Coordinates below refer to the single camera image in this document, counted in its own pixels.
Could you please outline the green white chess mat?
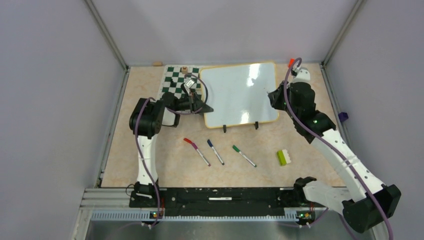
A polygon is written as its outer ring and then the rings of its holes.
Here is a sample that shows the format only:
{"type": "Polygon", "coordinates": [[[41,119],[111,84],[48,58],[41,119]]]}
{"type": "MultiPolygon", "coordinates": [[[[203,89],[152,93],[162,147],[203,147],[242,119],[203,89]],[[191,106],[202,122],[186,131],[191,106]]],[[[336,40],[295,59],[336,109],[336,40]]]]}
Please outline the green white chess mat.
{"type": "Polygon", "coordinates": [[[187,67],[188,73],[196,77],[199,77],[200,70],[203,68],[202,65],[165,65],[157,99],[160,99],[164,93],[173,93],[178,99],[185,96],[182,87],[186,79],[185,74],[181,72],[182,67],[187,67]],[[176,87],[170,87],[171,79],[176,82],[176,87]]]}

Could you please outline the red marker cap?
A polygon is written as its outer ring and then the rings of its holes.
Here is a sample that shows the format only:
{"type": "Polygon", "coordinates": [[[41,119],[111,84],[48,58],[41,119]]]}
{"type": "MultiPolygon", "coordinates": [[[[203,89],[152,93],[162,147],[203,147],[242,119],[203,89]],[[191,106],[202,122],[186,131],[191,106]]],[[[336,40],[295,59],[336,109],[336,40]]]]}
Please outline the red marker cap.
{"type": "Polygon", "coordinates": [[[184,140],[185,142],[187,142],[187,143],[191,144],[191,145],[193,144],[193,142],[192,142],[190,139],[188,139],[188,138],[184,138],[183,140],[184,140]]]}

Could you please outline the yellow framed whiteboard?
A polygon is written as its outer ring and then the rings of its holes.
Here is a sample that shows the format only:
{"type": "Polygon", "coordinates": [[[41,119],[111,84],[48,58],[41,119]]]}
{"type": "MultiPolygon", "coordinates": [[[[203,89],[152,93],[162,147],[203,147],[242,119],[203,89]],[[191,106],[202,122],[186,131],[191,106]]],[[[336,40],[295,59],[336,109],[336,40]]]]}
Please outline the yellow framed whiteboard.
{"type": "Polygon", "coordinates": [[[272,61],[204,67],[199,77],[213,112],[204,114],[209,129],[263,124],[279,119],[268,93],[278,87],[276,64],[272,61]]]}

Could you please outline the small wooden block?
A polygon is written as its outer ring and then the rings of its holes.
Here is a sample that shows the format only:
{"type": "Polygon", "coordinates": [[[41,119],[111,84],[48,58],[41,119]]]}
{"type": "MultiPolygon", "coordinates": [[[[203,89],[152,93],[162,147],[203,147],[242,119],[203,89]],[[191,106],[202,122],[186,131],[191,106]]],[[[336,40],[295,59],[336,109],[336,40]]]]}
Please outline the small wooden block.
{"type": "Polygon", "coordinates": [[[153,67],[161,67],[161,66],[163,66],[163,63],[161,61],[156,61],[156,62],[152,63],[152,66],[153,67]]]}

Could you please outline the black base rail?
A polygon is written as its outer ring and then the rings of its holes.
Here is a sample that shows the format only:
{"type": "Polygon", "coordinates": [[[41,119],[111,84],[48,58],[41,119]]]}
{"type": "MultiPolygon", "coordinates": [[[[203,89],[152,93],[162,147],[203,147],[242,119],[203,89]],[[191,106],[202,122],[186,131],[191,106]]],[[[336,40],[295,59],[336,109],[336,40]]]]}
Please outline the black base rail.
{"type": "Polygon", "coordinates": [[[319,204],[300,200],[291,187],[169,187],[153,198],[131,192],[129,207],[162,210],[166,217],[280,217],[319,204]]]}

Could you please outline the purple block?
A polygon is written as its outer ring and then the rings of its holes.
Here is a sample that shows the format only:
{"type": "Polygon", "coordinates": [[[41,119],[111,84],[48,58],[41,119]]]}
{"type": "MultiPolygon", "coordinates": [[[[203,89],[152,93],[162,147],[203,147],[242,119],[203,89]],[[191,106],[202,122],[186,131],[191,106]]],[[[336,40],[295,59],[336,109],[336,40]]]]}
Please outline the purple block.
{"type": "Polygon", "coordinates": [[[343,122],[345,122],[346,120],[348,120],[348,119],[349,119],[349,115],[348,115],[348,113],[347,113],[347,112],[340,112],[340,113],[338,114],[338,119],[339,119],[339,121],[340,121],[341,123],[343,123],[343,122]]]}

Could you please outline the black chess piece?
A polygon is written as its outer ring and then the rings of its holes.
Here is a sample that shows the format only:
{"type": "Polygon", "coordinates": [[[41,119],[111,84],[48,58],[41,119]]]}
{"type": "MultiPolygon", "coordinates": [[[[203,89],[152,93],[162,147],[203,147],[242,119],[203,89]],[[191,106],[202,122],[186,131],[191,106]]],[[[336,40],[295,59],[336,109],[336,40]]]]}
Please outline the black chess piece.
{"type": "Polygon", "coordinates": [[[173,79],[170,79],[170,87],[175,88],[177,86],[177,83],[173,81],[173,79]]]}

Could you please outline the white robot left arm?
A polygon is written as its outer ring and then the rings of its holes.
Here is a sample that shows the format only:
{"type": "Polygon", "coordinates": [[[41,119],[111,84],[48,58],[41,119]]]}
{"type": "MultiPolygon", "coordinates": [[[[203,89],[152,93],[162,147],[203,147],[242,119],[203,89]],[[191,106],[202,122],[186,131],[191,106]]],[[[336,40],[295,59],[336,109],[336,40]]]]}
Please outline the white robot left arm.
{"type": "Polygon", "coordinates": [[[211,113],[214,109],[197,93],[177,98],[164,93],[159,100],[140,98],[130,115],[129,128],[138,150],[138,175],[134,184],[136,196],[149,207],[160,202],[156,170],[156,142],[162,127],[177,127],[181,115],[211,113]]]}

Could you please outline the green capped marker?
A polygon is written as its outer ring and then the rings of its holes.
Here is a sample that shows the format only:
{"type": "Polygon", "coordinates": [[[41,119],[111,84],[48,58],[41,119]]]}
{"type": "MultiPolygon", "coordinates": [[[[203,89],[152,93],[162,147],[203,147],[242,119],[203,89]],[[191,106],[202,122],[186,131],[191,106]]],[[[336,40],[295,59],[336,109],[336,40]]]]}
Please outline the green capped marker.
{"type": "Polygon", "coordinates": [[[246,159],[253,167],[257,167],[257,165],[249,157],[247,157],[236,145],[233,145],[232,148],[237,153],[239,153],[244,159],[246,159]]]}

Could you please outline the purple capped marker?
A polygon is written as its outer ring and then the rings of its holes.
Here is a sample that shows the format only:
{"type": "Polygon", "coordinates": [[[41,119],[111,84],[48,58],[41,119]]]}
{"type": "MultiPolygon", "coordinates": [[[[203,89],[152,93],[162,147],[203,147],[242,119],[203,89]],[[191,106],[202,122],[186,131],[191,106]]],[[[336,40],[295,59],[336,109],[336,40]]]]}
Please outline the purple capped marker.
{"type": "Polygon", "coordinates": [[[193,148],[196,150],[196,152],[199,154],[199,156],[203,159],[203,161],[207,164],[208,167],[211,166],[210,162],[207,160],[207,158],[203,155],[203,153],[199,150],[199,148],[197,147],[197,145],[192,142],[191,145],[193,146],[193,148]]]}

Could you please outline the orange block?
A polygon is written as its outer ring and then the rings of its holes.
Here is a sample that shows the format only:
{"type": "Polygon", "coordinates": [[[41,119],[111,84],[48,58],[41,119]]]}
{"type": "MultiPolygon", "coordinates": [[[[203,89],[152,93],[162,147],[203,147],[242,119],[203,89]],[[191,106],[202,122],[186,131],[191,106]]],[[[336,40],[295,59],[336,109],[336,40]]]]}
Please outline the orange block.
{"type": "Polygon", "coordinates": [[[293,66],[293,64],[294,64],[294,62],[295,62],[295,59],[294,59],[294,58],[291,58],[287,66],[288,66],[289,68],[290,68],[290,67],[292,67],[292,66],[293,66]]]}

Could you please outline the green white lego brick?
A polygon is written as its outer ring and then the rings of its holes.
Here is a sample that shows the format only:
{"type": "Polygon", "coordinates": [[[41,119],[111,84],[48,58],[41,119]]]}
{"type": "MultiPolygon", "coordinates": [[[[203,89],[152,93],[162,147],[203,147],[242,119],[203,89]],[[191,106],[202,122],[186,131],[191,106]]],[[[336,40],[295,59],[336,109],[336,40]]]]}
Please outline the green white lego brick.
{"type": "Polygon", "coordinates": [[[276,155],[280,166],[285,166],[292,162],[290,159],[290,155],[286,149],[277,151],[276,155]]]}

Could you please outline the blue capped marker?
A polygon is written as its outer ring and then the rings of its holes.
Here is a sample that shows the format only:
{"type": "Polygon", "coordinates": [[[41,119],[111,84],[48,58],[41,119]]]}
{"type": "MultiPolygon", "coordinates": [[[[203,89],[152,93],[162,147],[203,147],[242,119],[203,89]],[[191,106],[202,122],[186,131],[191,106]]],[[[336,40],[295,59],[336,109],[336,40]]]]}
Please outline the blue capped marker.
{"type": "Polygon", "coordinates": [[[214,145],[212,144],[211,140],[208,139],[207,143],[209,145],[209,147],[212,149],[212,151],[214,152],[214,154],[216,155],[216,157],[218,158],[219,162],[221,163],[221,165],[225,165],[225,162],[223,161],[222,157],[220,156],[220,154],[218,153],[218,151],[216,150],[216,148],[214,147],[214,145]]]}

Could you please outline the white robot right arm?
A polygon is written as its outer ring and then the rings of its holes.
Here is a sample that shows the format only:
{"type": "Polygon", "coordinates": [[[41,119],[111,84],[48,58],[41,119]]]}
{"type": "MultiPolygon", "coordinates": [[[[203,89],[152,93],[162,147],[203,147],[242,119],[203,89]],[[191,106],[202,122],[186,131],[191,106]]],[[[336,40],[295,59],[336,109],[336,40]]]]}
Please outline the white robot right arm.
{"type": "Polygon", "coordinates": [[[289,115],[296,131],[325,157],[347,188],[343,192],[314,177],[298,178],[294,202],[299,206],[310,202],[323,205],[339,213],[358,233],[384,223],[392,239],[389,218],[399,203],[400,189],[383,183],[353,153],[328,115],[316,109],[316,94],[311,85],[281,84],[267,96],[271,107],[289,115]]]}

